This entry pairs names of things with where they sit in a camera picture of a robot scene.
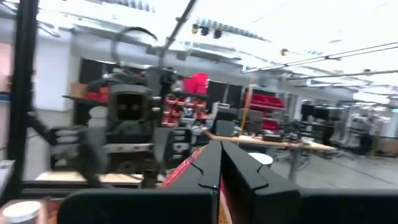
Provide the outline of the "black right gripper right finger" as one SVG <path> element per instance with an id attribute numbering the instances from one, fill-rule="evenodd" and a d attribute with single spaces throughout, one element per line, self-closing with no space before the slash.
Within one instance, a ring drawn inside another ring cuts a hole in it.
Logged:
<path id="1" fill-rule="evenodd" d="M 237 145 L 222 142 L 222 179 L 233 224 L 294 224 L 299 187 Z"/>

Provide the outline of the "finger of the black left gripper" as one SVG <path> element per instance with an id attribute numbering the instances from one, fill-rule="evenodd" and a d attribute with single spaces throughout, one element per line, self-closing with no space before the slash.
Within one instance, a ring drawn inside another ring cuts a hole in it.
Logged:
<path id="1" fill-rule="evenodd" d="M 173 153 L 174 128 L 155 128 L 152 139 L 154 162 L 144 171 L 143 187 L 155 187 L 159 174 L 165 175 L 169 157 Z"/>
<path id="2" fill-rule="evenodd" d="M 104 128 L 83 128 L 78 133 L 77 171 L 90 186 L 103 186 L 99 176 L 108 171 Z"/>

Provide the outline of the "white-lidded spice jar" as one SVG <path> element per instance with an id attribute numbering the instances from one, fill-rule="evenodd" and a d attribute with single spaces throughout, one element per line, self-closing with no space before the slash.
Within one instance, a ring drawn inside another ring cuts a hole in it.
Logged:
<path id="1" fill-rule="evenodd" d="M 8 205 L 2 215 L 5 224 L 36 224 L 41 209 L 38 201 L 23 201 Z"/>

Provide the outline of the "wooden top desk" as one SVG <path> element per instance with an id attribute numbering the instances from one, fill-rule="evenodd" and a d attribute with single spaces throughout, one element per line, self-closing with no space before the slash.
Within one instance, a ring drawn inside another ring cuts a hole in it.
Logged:
<path id="1" fill-rule="evenodd" d="M 321 151 L 321 152 L 334 152 L 336 149 L 334 147 L 325 146 L 323 144 L 317 142 L 310 142 L 309 144 L 305 143 L 289 143 L 289 142 L 272 142 L 272 141 L 262 141 L 252 137 L 224 137 L 217 136 L 211 134 L 209 130 L 202 129 L 202 133 L 206 134 L 212 140 L 220 140 L 220 141 L 230 141 L 230 142 L 238 142 L 242 144 L 253 144 L 253 145 L 261 145 L 261 146 L 269 146 L 269 147 L 281 147 L 288 148 L 292 150 L 292 160 L 290 162 L 290 169 L 288 174 L 288 179 L 292 182 L 296 182 L 297 177 L 297 168 L 295 167 L 296 162 L 299 159 L 299 155 L 303 150 L 310 151 Z"/>

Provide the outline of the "cardboard box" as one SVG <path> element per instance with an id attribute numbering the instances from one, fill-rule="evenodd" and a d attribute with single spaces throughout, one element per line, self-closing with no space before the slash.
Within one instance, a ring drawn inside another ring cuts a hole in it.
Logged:
<path id="1" fill-rule="evenodd" d="M 73 82 L 70 84 L 68 96 L 84 98 L 86 94 L 87 84 Z"/>

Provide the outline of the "black monitor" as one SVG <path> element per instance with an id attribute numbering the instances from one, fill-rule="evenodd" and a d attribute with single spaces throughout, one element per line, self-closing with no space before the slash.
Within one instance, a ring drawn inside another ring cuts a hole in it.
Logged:
<path id="1" fill-rule="evenodd" d="M 230 108 L 219 108 L 210 133 L 216 136 L 231 137 L 235 131 L 238 111 Z"/>
<path id="2" fill-rule="evenodd" d="M 262 118 L 263 113 L 260 111 L 239 110 L 238 120 L 240 122 L 244 121 L 241 129 L 249 134 L 258 134 L 262 131 Z"/>

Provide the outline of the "shelf rack with red bins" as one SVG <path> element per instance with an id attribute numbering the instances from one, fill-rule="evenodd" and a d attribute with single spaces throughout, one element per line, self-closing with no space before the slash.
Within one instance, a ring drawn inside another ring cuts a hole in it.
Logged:
<path id="1" fill-rule="evenodd" d="M 244 95 L 244 104 L 249 100 L 249 109 L 260 112 L 262 114 L 262 128 L 269 131 L 278 131 L 280 121 L 272 118 L 274 112 L 282 112 L 286 110 L 285 103 L 275 94 L 259 93 L 252 90 L 250 99 L 249 89 L 247 88 Z"/>

